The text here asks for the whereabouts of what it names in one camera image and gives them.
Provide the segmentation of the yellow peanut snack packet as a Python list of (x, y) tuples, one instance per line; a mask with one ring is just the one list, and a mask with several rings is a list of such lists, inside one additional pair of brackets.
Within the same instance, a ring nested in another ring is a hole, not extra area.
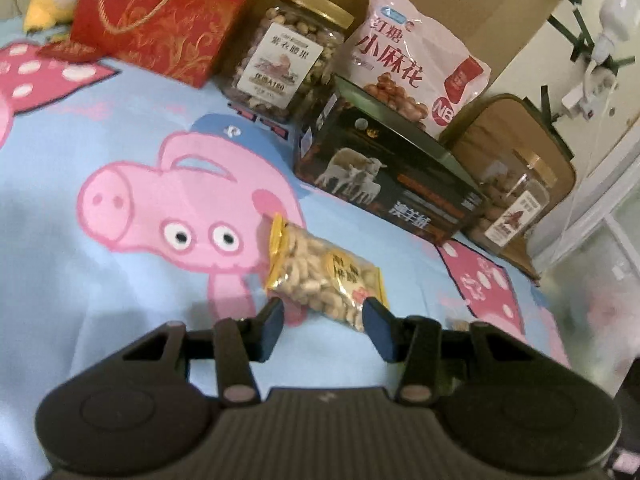
[(381, 270), (277, 214), (269, 234), (266, 289), (362, 332), (363, 303), (386, 303)]

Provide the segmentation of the Peppa Pig bed sheet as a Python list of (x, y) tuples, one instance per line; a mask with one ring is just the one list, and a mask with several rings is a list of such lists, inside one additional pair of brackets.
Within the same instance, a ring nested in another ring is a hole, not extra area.
[(292, 132), (213, 87), (89, 76), (17, 114), (1, 149), (3, 478), (47, 473), (35, 412), (68, 378), (160, 324), (255, 314), (274, 214), (377, 266), (395, 314), (471, 318), (441, 250), (294, 176)]

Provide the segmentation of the black sheep print box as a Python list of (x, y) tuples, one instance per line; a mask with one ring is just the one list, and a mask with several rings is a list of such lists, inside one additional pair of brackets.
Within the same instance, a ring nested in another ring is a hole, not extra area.
[(486, 206), (480, 187), (442, 144), (341, 76), (302, 119), (294, 172), (435, 245)]

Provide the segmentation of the peanut jar gold lid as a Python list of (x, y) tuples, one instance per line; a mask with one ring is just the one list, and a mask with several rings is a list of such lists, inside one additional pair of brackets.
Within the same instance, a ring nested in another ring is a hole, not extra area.
[(285, 124), (309, 92), (330, 81), (332, 58), (353, 21), (330, 0), (280, 0), (265, 10), (224, 94)]

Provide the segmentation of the pink fried dough snack bag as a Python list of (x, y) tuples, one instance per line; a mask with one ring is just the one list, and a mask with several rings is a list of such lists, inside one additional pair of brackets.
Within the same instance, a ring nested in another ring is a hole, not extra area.
[(485, 90), (491, 73), (410, 0), (369, 0), (334, 70), (435, 139)]

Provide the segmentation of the red gift box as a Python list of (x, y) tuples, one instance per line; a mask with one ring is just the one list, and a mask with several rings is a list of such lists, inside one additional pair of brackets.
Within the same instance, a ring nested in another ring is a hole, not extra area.
[(79, 0), (70, 40), (200, 88), (246, 0)]

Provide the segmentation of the white light bulb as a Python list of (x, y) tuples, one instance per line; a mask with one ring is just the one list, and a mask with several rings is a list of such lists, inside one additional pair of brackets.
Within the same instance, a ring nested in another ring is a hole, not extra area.
[(604, 0), (599, 12), (602, 26), (591, 52), (597, 65), (613, 55), (618, 44), (628, 41), (639, 29), (637, 0)]

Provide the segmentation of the white window frame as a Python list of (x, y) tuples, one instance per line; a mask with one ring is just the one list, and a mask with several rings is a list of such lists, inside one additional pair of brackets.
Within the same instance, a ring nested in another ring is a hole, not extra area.
[(527, 248), (543, 274), (577, 247), (639, 183), (639, 121), (636, 120), (574, 192), (547, 214)]

